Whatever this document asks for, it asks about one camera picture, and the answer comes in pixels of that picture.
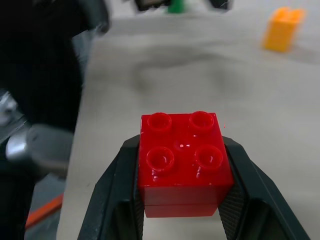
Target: gray tabletop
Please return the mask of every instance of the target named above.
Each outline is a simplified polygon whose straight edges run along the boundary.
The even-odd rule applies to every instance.
[[[244,146],[319,238],[320,3],[304,6],[292,52],[261,49],[269,16],[287,4],[242,0],[226,14],[115,17],[94,41],[57,239],[77,239],[95,183],[123,141],[139,134],[142,114],[198,110],[217,113],[222,134]],[[147,218],[144,239],[226,237],[215,214]]]

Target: red lego brick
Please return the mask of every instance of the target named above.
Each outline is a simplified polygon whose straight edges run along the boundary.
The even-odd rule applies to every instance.
[[[217,206],[233,183],[215,113],[142,116],[138,187],[145,206]]]
[[[210,217],[217,210],[214,204],[202,205],[154,205],[145,206],[144,212],[147,218],[186,218],[186,217]]]

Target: orange cable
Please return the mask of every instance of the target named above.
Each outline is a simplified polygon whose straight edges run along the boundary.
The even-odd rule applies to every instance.
[[[51,202],[31,212],[26,221],[25,229],[29,229],[33,227],[34,225],[38,224],[45,218],[49,217],[50,215],[60,210],[62,207],[63,198],[64,198],[64,195],[61,194],[55,199],[53,199]]]

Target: table surface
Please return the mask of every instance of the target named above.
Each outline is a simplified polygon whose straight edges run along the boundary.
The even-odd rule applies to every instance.
[[[225,14],[194,8],[179,16],[116,9],[111,31],[94,40],[57,239],[77,239],[95,183],[122,143],[139,134],[142,114],[197,110],[217,113],[222,134],[243,145],[318,239],[320,2],[304,5],[292,52],[260,47],[272,12],[300,2],[239,0]],[[143,236],[226,239],[218,213],[146,218]]]

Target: yellow lego brick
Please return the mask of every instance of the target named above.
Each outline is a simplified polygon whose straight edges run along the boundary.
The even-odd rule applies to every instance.
[[[263,47],[276,52],[287,52],[304,17],[305,10],[303,9],[290,9],[289,7],[277,9],[269,20]]]

